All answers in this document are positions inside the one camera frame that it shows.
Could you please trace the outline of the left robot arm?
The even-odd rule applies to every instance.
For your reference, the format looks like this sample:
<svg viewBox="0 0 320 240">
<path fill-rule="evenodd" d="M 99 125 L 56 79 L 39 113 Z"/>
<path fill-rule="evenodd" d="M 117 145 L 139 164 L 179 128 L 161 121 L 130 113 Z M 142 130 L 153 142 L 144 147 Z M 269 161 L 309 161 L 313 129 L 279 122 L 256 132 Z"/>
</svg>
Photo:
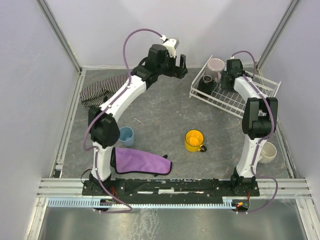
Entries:
<svg viewBox="0 0 320 240">
<path fill-rule="evenodd" d="M 186 56 L 180 55 L 179 65 L 176 65 L 176 60 L 176 56 L 171 56 L 167 47 L 153 44 L 147 57 L 129 73 L 125 84 L 108 101 L 89 109 L 88 130 L 85 135 L 90 136 L 94 151 L 89 180 L 97 187 L 106 189 L 110 185 L 110 162 L 114 145 L 120 138 L 120 116 L 159 76 L 182 79 L 188 73 Z"/>
</svg>

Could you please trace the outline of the pink mug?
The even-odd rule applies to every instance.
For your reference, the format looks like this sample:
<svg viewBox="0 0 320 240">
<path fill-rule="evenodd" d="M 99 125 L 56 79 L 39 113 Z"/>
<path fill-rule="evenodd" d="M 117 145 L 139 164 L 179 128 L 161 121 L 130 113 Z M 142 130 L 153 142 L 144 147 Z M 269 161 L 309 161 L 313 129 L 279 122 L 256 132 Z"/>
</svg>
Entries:
<svg viewBox="0 0 320 240">
<path fill-rule="evenodd" d="M 212 77 L 212 79 L 219 84 L 222 73 L 225 69 L 225 63 L 219 58 L 211 58 L 206 64 L 205 74 Z"/>
</svg>

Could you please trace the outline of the yellow mug black handle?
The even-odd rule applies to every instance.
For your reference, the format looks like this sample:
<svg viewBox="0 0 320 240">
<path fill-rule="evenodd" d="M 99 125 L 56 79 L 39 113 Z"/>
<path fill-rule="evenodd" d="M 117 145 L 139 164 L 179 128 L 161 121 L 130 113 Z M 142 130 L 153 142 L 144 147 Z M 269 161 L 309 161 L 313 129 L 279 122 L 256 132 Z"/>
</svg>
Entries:
<svg viewBox="0 0 320 240">
<path fill-rule="evenodd" d="M 184 146 L 191 153 L 207 151 L 204 145 L 204 135 L 196 129 L 189 130 L 184 137 Z"/>
</svg>

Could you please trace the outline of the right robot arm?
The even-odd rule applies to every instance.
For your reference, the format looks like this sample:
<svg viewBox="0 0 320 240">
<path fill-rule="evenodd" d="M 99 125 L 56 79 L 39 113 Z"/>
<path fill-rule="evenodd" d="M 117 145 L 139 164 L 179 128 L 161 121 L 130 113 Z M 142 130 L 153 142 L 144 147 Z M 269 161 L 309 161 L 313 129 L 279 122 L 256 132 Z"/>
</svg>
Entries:
<svg viewBox="0 0 320 240">
<path fill-rule="evenodd" d="M 259 156 L 267 139 L 276 130 L 278 100 L 267 96 L 254 84 L 240 59 L 226 61 L 220 87 L 237 92 L 245 101 L 241 124 L 245 142 L 240 161 L 230 178 L 230 188 L 235 194 L 247 193 L 256 186 Z"/>
</svg>

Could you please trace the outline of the black cup white interior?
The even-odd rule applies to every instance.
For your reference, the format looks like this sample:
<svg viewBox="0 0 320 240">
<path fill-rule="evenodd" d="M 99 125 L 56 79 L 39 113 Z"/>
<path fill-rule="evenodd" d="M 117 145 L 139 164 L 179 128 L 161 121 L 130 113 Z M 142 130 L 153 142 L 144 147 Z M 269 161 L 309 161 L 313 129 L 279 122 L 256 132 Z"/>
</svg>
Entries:
<svg viewBox="0 0 320 240">
<path fill-rule="evenodd" d="M 214 86 L 214 80 L 210 75 L 203 75 L 199 80 L 197 89 L 207 95 L 211 95 Z"/>
</svg>

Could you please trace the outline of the white wire dish rack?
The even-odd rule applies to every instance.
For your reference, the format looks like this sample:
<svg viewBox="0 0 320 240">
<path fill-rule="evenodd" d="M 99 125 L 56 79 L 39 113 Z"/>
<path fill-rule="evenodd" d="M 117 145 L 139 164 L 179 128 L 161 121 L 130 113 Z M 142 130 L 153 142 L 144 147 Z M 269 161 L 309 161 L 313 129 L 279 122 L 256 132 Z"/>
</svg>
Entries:
<svg viewBox="0 0 320 240">
<path fill-rule="evenodd" d="M 206 94 L 198 90 L 199 82 L 203 78 L 203 76 L 208 73 L 207 66 L 213 58 L 214 57 L 212 55 L 209 57 L 205 65 L 192 81 L 189 91 L 189 97 L 194 97 L 238 118 L 242 118 L 246 102 L 245 100 L 243 100 L 239 93 L 235 91 L 222 90 L 221 85 L 216 82 L 213 83 L 212 91 L 210 94 Z M 258 74 L 254 76 L 252 81 L 253 84 L 268 97 L 275 97 L 281 85 L 280 82 L 274 82 Z"/>
</svg>

